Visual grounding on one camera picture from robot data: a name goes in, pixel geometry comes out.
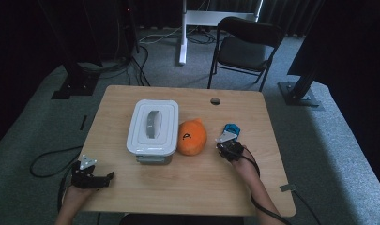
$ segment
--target human arm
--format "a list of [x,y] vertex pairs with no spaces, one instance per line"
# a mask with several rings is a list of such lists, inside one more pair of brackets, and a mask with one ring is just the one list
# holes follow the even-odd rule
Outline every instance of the human arm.
[[82,189],[75,186],[67,188],[63,205],[58,213],[55,225],[70,225],[86,200],[95,192],[95,189]]
[[[245,150],[242,153],[243,157],[246,157],[250,159],[251,161],[255,162],[251,152],[245,147]],[[253,199],[261,206],[263,206],[266,210],[279,215],[277,208],[274,205],[274,202],[272,202],[271,198],[268,195],[268,192],[266,191],[266,187],[264,186],[263,182],[260,180],[260,177],[255,169],[255,167],[245,158],[241,157],[238,161],[232,160],[231,164],[239,174],[239,176],[243,179],[245,184],[248,186],[249,190],[251,191],[251,196]],[[264,212],[262,212],[260,209],[256,207],[256,213],[259,218],[261,225],[282,225],[281,221],[277,220],[276,218],[272,217],[271,215],[268,215]]]

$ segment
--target container lid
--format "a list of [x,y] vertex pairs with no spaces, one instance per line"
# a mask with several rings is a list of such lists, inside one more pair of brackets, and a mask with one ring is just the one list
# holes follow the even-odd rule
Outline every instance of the container lid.
[[136,156],[169,156],[177,147],[177,134],[178,104],[143,99],[131,117],[127,148]]

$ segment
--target chair seat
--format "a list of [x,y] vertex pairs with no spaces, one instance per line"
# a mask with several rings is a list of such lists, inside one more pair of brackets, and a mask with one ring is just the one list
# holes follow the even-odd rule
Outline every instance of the chair seat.
[[218,61],[225,66],[261,71],[266,68],[266,47],[226,37],[220,46]]

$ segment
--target chair backrest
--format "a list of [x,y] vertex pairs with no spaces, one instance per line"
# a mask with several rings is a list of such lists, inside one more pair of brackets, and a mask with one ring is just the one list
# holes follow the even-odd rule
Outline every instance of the chair backrest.
[[253,22],[237,17],[226,17],[218,24],[218,33],[224,30],[231,35],[250,43],[278,48],[284,37],[283,31],[276,25]]

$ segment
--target orange toy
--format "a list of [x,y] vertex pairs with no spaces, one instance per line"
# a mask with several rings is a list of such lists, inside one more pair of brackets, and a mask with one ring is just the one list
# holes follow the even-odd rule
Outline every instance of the orange toy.
[[178,127],[177,151],[186,156],[195,156],[202,152],[207,133],[200,118],[185,121]]

